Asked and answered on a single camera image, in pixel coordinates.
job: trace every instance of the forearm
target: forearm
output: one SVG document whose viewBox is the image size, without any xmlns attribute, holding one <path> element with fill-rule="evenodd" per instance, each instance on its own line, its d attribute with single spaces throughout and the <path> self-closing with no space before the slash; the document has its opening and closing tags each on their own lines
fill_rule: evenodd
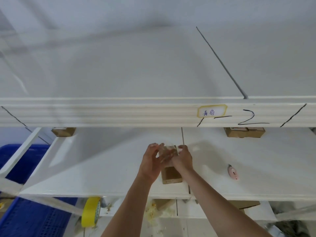
<svg viewBox="0 0 316 237">
<path fill-rule="evenodd" d="M 137 176 L 101 237 L 139 237 L 151 183 Z"/>
<path fill-rule="evenodd" d="M 189 184 L 207 219 L 219 237 L 271 237 L 251 218 L 215 191 L 193 169 L 184 169 L 180 173 Z"/>
</svg>

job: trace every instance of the packing tape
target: packing tape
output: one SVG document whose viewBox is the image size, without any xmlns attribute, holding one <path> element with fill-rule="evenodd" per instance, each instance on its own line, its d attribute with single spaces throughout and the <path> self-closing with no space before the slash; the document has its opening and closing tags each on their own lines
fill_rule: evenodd
<svg viewBox="0 0 316 237">
<path fill-rule="evenodd" d="M 89 197 L 81 216 L 82 227 L 94 227 L 97 224 L 100 215 L 101 199 L 100 197 Z"/>
</svg>

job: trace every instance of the pink object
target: pink object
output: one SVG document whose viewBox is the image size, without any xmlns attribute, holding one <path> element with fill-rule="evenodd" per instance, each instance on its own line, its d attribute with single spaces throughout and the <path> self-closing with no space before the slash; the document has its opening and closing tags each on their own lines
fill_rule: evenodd
<svg viewBox="0 0 316 237">
<path fill-rule="evenodd" d="M 228 174 L 232 179 L 239 180 L 239 176 L 237 174 L 236 169 L 231 165 L 228 166 Z"/>
</svg>

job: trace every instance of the handwritten number 2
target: handwritten number 2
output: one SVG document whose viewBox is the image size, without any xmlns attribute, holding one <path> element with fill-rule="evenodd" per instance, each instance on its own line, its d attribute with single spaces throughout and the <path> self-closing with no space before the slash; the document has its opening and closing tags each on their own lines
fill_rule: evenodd
<svg viewBox="0 0 316 237">
<path fill-rule="evenodd" d="M 270 123 L 266 123 L 266 122 L 261 122 L 261 123 L 245 123 L 245 122 L 251 120 L 252 118 L 254 118 L 254 117 L 255 117 L 255 113 L 254 113 L 253 111 L 251 111 L 251 110 L 245 110 L 245 109 L 243 109 L 243 111 L 250 111 L 250 112 L 252 113 L 252 117 L 249 118 L 248 120 L 245 120 L 245 121 L 243 121 L 243 122 L 238 123 L 238 125 L 270 124 Z"/>
</svg>

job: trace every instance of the left hand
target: left hand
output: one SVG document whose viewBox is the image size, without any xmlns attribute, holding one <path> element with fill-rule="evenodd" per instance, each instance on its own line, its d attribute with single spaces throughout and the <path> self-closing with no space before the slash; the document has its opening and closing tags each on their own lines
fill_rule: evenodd
<svg viewBox="0 0 316 237">
<path fill-rule="evenodd" d="M 168 160 L 173 157 L 173 152 L 176 150 L 167 150 L 163 155 L 156 158 L 159 148 L 164 146 L 164 143 L 150 144 L 143 156 L 137 176 L 148 181 L 150 184 L 158 178 L 161 169 L 166 165 Z"/>
</svg>

